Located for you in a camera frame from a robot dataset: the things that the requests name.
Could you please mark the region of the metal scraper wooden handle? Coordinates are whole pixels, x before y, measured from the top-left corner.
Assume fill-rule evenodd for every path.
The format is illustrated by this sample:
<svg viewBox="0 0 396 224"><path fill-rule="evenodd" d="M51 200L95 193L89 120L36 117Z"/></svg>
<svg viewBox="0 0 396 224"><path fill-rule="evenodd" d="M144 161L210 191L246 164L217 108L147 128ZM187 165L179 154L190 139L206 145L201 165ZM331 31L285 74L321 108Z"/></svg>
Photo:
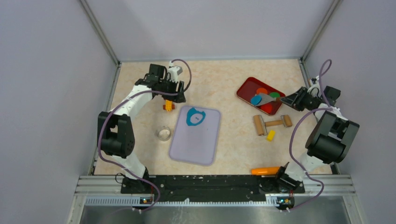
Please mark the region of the metal scraper wooden handle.
<svg viewBox="0 0 396 224"><path fill-rule="evenodd" d="M280 100L282 98L282 97L275 98L268 94L259 94L259 95L255 96L255 98L257 98L257 97L260 97L260 100L257 103L256 102L254 104L252 103L256 107L270 103L270 102L280 102Z"/></svg>

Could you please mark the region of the round blue dough wrapper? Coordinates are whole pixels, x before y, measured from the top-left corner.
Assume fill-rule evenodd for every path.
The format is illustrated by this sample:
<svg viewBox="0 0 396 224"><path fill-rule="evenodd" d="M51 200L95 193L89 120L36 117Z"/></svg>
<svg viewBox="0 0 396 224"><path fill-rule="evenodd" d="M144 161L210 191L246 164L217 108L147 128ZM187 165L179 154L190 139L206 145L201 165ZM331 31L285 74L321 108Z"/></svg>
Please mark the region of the round blue dough wrapper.
<svg viewBox="0 0 396 224"><path fill-rule="evenodd" d="M260 95L255 95L250 99L250 103L254 106L258 106L262 101L262 97Z"/></svg>

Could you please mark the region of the blue dough piece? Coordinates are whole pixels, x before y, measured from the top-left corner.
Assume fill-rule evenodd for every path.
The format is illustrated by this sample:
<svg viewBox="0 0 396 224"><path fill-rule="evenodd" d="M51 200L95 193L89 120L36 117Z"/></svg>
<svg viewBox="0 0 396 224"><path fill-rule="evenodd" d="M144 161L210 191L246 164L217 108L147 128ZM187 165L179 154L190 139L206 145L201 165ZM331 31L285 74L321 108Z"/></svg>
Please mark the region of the blue dough piece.
<svg viewBox="0 0 396 224"><path fill-rule="evenodd" d="M187 126L198 126L204 121L205 117L206 113L204 111L198 111L192 107L186 114L186 124Z"/></svg>

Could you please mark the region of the wooden rolling pin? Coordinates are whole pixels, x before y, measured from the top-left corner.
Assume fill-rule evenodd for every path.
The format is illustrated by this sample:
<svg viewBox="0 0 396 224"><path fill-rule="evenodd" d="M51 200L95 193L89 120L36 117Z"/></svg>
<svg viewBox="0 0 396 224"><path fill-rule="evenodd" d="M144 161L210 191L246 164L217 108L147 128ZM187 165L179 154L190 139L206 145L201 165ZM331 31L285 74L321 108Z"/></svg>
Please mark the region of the wooden rolling pin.
<svg viewBox="0 0 396 224"><path fill-rule="evenodd" d="M253 116L253 123L258 136L268 135L267 128L271 126L280 126L280 125L283 125L284 127L293 126L289 115L281 115L280 119L278 120L272 120L266 122L264 121L261 115L255 115Z"/></svg>

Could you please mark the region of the round metal cutter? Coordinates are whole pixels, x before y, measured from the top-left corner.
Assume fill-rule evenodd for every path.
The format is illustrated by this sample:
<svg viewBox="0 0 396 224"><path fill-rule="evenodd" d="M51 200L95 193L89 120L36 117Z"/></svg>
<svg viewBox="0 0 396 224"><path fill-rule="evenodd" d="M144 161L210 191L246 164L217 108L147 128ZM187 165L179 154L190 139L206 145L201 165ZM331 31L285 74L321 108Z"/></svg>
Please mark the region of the round metal cutter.
<svg viewBox="0 0 396 224"><path fill-rule="evenodd" d="M160 140L160 141L168 141L171 136L172 136L172 131L169 127L167 126L160 126L156 132L155 136Z"/></svg>

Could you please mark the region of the lavender plastic tray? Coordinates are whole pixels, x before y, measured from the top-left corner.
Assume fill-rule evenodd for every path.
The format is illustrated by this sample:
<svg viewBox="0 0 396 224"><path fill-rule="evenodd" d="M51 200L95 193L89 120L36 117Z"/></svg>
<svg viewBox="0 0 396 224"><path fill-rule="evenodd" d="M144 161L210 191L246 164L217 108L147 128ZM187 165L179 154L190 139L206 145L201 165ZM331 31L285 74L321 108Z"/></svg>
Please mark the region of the lavender plastic tray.
<svg viewBox="0 0 396 224"><path fill-rule="evenodd" d="M190 108L204 111L206 117L198 126L187 126L186 114ZM169 157L200 166L210 166L214 162L219 136L221 113L219 110L184 105L174 129L169 148Z"/></svg>

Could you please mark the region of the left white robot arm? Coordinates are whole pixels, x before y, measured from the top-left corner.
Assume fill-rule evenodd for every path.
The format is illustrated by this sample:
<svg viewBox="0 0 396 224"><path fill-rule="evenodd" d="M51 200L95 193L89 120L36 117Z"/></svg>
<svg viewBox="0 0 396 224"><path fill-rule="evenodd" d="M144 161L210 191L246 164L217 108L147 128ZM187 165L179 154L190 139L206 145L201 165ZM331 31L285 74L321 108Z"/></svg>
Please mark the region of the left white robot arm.
<svg viewBox="0 0 396 224"><path fill-rule="evenodd" d="M98 115L98 153L111 156L127 172L132 187L139 193L149 189L150 181L144 177L146 167L134 153L135 137L132 122L139 111L155 96L184 103L184 82L178 79L182 67L170 62L168 67L151 64L144 78L135 82L131 92L109 112Z"/></svg>

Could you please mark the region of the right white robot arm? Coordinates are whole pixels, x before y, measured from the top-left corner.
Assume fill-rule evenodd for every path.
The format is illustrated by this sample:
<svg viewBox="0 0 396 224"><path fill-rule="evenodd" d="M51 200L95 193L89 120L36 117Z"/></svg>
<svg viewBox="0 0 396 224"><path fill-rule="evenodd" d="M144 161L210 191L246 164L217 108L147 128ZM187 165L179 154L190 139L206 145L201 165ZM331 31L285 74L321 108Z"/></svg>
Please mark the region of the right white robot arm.
<svg viewBox="0 0 396 224"><path fill-rule="evenodd" d="M339 108L335 107L340 94L340 90L327 86L323 96L316 96L302 87L280 99L297 111L307 109L313 112L318 122L305 144L306 153L299 159L292 157L292 162L279 168L274 179L277 191L295 190L301 185L306 173L325 164L340 163L346 157L360 125L342 116Z"/></svg>

